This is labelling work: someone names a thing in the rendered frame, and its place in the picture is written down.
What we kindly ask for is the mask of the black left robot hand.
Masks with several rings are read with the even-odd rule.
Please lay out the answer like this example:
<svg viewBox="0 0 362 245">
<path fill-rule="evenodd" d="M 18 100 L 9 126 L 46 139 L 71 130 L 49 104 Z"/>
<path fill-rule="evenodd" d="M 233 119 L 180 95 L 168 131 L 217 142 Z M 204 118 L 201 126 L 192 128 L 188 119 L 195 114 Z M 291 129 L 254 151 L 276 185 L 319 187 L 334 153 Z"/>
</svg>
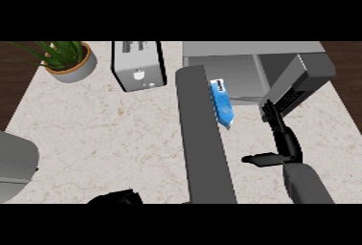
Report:
<svg viewBox="0 0 362 245">
<path fill-rule="evenodd" d="M 109 192 L 105 195 L 96 196 L 89 204 L 142 204 L 142 198 L 137 192 L 131 189 Z"/>
</svg>

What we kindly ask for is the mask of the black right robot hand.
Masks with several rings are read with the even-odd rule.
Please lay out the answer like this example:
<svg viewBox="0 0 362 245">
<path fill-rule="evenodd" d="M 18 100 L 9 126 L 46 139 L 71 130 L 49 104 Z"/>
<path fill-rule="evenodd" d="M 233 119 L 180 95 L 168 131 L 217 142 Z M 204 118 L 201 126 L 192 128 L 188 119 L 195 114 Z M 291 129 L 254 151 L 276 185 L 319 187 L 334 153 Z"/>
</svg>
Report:
<svg viewBox="0 0 362 245">
<path fill-rule="evenodd" d="M 261 107 L 264 118 L 272 128 L 278 152 L 248 155 L 242 158 L 244 163 L 251 163 L 257 167 L 270 167 L 288 163 L 303 162 L 303 151 L 295 134 L 285 125 L 282 116 L 270 100 Z"/>
</svg>

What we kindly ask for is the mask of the dark grey microwave door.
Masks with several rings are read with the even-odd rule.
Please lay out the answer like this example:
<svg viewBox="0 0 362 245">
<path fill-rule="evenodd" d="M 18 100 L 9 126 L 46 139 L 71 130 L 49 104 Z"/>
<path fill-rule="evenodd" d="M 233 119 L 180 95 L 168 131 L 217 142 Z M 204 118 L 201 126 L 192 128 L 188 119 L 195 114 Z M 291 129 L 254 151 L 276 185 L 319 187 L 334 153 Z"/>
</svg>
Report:
<svg viewBox="0 0 362 245">
<path fill-rule="evenodd" d="M 176 86 L 189 202 L 236 204 L 202 66 L 176 71 Z"/>
</svg>

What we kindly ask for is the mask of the blue milk carton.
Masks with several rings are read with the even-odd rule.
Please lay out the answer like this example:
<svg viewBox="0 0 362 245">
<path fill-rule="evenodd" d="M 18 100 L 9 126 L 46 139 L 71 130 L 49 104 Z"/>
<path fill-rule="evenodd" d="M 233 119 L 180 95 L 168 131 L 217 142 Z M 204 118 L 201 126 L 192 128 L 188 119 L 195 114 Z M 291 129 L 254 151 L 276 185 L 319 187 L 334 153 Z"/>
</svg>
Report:
<svg viewBox="0 0 362 245">
<path fill-rule="evenodd" d="M 211 81 L 211 94 L 213 94 L 217 122 L 224 126 L 226 129 L 229 129 L 235 119 L 235 112 L 232 109 L 229 94 L 226 91 L 224 81 L 221 78 L 214 79 Z"/>
</svg>

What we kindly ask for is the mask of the grey microwave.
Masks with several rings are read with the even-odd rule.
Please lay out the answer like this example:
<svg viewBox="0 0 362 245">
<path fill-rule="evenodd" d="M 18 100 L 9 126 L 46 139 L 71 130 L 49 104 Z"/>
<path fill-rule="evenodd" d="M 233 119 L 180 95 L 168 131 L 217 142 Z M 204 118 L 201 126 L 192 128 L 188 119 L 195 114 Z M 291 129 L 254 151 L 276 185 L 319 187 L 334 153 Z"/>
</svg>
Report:
<svg viewBox="0 0 362 245">
<path fill-rule="evenodd" d="M 223 80 L 235 105 L 272 102 L 284 116 L 337 75 L 316 41 L 185 41 L 182 64 Z"/>
</svg>

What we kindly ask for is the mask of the silver toaster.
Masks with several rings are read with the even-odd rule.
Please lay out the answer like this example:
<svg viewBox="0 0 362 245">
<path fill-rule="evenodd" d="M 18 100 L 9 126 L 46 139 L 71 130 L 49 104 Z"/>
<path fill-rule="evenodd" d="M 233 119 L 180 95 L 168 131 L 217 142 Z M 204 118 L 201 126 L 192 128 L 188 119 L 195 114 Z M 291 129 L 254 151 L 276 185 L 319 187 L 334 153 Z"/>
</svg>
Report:
<svg viewBox="0 0 362 245">
<path fill-rule="evenodd" d="M 159 41 L 114 41 L 111 70 L 125 93 L 167 85 Z"/>
</svg>

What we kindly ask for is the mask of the green potted plant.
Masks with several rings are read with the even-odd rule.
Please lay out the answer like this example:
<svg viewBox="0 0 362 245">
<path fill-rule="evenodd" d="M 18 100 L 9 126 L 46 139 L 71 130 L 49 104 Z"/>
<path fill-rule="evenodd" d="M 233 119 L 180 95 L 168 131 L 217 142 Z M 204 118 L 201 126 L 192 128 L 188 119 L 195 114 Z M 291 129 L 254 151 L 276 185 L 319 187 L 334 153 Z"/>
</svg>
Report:
<svg viewBox="0 0 362 245">
<path fill-rule="evenodd" d="M 37 41 L 43 53 L 35 52 L 23 45 L 7 41 L 28 54 L 40 59 L 37 66 L 43 66 L 49 74 L 63 83 L 74 83 L 91 74 L 97 58 L 90 46 L 83 41 Z"/>
</svg>

